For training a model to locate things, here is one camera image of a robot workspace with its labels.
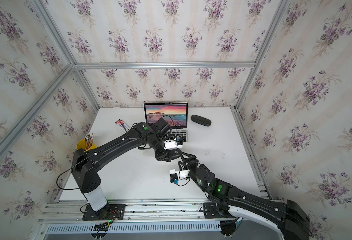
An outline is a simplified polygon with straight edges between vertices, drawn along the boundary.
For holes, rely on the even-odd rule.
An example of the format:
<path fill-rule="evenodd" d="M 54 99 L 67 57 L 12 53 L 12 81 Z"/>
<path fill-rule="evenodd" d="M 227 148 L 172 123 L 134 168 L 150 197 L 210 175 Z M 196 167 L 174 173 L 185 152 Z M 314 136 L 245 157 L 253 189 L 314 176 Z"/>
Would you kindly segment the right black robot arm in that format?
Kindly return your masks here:
<path fill-rule="evenodd" d="M 182 152 L 180 169 L 215 206 L 222 218 L 242 218 L 279 233 L 284 240 L 308 240 L 312 237 L 310 218 L 294 201 L 277 202 L 247 193 L 215 177 L 195 155 Z"/>

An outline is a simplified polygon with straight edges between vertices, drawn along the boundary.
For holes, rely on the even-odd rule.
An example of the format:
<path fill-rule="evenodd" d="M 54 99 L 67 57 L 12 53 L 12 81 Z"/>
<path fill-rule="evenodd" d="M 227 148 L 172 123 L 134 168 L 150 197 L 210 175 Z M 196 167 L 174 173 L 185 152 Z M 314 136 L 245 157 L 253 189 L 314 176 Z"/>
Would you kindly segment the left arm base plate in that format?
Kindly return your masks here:
<path fill-rule="evenodd" d="M 99 211 L 94 211 L 88 204 L 83 213 L 83 221 L 107 221 L 122 220 L 124 216 L 125 204 L 107 204 Z"/>

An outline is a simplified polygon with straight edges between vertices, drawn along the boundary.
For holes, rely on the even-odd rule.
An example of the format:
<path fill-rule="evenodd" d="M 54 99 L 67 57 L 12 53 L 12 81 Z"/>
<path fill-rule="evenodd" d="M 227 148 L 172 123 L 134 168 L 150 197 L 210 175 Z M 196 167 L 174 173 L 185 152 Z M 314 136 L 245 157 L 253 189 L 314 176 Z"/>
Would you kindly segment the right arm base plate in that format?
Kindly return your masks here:
<path fill-rule="evenodd" d="M 230 214 L 229 209 L 222 208 L 221 205 L 217 205 L 212 202 L 204 202 L 200 211 L 204 214 L 205 219 L 235 219 L 241 218 Z"/>

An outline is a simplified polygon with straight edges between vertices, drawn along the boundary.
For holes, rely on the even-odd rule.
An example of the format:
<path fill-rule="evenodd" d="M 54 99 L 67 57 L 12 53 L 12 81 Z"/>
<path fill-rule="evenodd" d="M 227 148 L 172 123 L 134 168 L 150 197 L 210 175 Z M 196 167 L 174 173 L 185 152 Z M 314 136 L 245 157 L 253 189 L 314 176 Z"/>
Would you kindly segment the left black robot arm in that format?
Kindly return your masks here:
<path fill-rule="evenodd" d="M 164 135 L 170 129 L 171 126 L 163 118 L 154 124 L 136 123 L 128 132 L 100 147 L 77 150 L 73 155 L 72 166 L 65 173 L 69 172 L 73 176 L 78 186 L 75 190 L 85 196 L 94 212 L 99 212 L 108 205 L 108 201 L 101 188 L 98 171 L 126 152 L 142 146 L 153 149 L 154 157 L 159 162 L 177 159 L 184 139 L 175 136 L 173 140 L 167 140 Z"/>

